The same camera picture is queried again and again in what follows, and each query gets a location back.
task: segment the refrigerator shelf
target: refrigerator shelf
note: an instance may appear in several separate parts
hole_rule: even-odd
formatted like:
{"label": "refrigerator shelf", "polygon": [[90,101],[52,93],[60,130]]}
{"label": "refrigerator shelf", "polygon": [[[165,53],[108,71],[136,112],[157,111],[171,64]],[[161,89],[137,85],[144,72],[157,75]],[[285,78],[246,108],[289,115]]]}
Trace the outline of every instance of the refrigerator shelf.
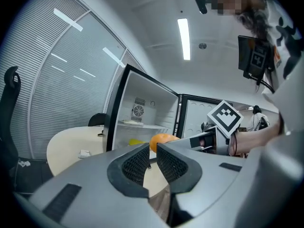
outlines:
{"label": "refrigerator shelf", "polygon": [[122,127],[131,127],[131,128],[145,128],[145,129],[166,129],[167,127],[159,126],[159,125],[152,125],[152,124],[144,124],[144,125],[131,125],[131,124],[124,124],[124,123],[118,123],[118,126]]}

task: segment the person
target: person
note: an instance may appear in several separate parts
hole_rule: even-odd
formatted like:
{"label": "person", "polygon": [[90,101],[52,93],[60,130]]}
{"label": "person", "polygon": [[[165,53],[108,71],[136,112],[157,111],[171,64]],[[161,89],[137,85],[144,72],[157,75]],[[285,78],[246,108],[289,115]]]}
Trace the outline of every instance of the person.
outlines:
{"label": "person", "polygon": [[[265,88],[263,95],[280,110],[280,119],[274,125],[259,131],[236,133],[231,136],[230,155],[248,153],[252,148],[265,146],[268,141],[289,130],[301,130],[304,123],[294,112],[304,107],[303,91],[292,91],[292,87],[301,88],[303,79],[304,40],[295,24],[277,0],[206,0],[211,9],[221,15],[235,16],[237,21],[249,29],[254,37],[267,40],[273,49],[274,71],[266,71],[264,81],[274,89],[271,93]],[[296,101],[297,109],[290,112],[286,101]]]}
{"label": "person", "polygon": [[253,107],[253,116],[248,122],[247,132],[257,131],[270,126],[269,120],[258,105]]}

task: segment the round table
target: round table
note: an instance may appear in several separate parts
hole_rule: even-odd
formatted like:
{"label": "round table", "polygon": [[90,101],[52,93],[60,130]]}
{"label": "round table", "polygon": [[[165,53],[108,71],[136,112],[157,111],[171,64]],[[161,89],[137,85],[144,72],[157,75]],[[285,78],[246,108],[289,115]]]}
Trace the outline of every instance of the round table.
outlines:
{"label": "round table", "polygon": [[[81,150],[90,151],[91,155],[106,152],[103,137],[97,136],[104,127],[75,127],[57,133],[47,145],[47,162],[54,176],[80,161],[78,154]],[[147,169],[143,186],[149,190],[152,197],[168,185],[157,163]]]}

